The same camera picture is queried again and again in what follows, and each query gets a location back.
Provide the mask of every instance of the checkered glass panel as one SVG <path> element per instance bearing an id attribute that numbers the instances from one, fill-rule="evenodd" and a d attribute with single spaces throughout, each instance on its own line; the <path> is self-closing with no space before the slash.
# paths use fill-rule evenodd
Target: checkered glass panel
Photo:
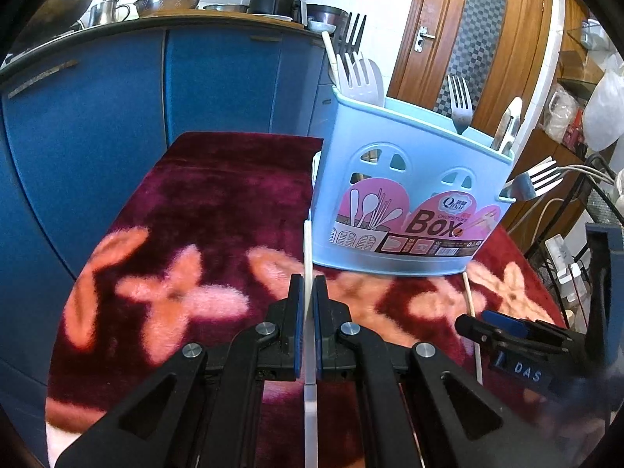
<path id="1" fill-rule="evenodd" d="M 507 0 L 466 0 L 446 73 L 466 79 L 472 105 L 476 109 L 486 85 Z M 450 98 L 446 76 L 434 111 L 450 118 Z"/>

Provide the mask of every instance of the barcode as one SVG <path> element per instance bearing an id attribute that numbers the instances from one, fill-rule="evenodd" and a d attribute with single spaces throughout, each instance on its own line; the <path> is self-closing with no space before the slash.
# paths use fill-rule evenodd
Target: barcode
<path id="1" fill-rule="evenodd" d="M 459 248 L 440 248 L 436 251 L 436 255 L 454 255 L 458 250 Z"/>

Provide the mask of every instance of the metal screw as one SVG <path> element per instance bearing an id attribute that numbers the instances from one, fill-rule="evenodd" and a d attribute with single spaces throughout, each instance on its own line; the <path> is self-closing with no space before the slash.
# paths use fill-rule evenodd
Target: metal screw
<path id="1" fill-rule="evenodd" d="M 189 343 L 188 345 L 185 345 L 184 348 L 182 349 L 182 355 L 184 355 L 185 357 L 188 357 L 189 359 L 193 357 L 197 357 L 201 353 L 202 353 L 202 347 L 201 345 L 198 345 L 197 343 Z"/>
<path id="2" fill-rule="evenodd" d="M 431 343 L 419 343 L 416 345 L 416 353 L 420 357 L 424 358 L 433 357 L 436 353 L 436 347 L 434 347 Z"/>
<path id="3" fill-rule="evenodd" d="M 256 332 L 262 336 L 268 336 L 275 332 L 275 324 L 273 322 L 261 322 L 256 326 Z"/>
<path id="4" fill-rule="evenodd" d="M 347 336 L 355 336 L 360 332 L 360 326 L 355 322 L 345 322 L 340 326 L 340 330 Z"/>

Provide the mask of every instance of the cabinet handle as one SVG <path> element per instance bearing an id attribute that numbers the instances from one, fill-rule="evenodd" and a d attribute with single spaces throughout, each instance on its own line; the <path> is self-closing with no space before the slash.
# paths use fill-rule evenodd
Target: cabinet handle
<path id="1" fill-rule="evenodd" d="M 32 79 L 27 80 L 24 84 L 18 86 L 13 91 L 11 91 L 8 94 L 7 98 L 11 99 L 15 95 L 19 95 L 21 92 L 31 87 L 33 84 L 38 83 L 39 81 L 45 79 L 46 77 L 51 76 L 53 73 L 60 72 L 61 70 L 64 70 L 69 67 L 73 67 L 74 65 L 78 65 L 78 60 L 70 60 L 63 64 L 56 65 L 56 67 L 52 67 L 49 70 L 46 70 L 45 72 L 41 72 L 40 74 L 36 75 Z"/>
<path id="2" fill-rule="evenodd" d="M 269 37 L 267 35 L 250 35 L 250 39 L 257 40 L 258 42 L 281 42 L 282 37 Z"/>

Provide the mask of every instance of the cutlery holder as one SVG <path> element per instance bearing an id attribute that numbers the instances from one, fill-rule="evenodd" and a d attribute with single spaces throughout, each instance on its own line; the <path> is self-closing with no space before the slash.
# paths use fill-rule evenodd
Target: cutlery holder
<path id="1" fill-rule="evenodd" d="M 499 196 L 513 156 L 427 109 L 333 94 L 310 210 L 313 262 L 396 276 L 464 271 L 514 203 Z"/>

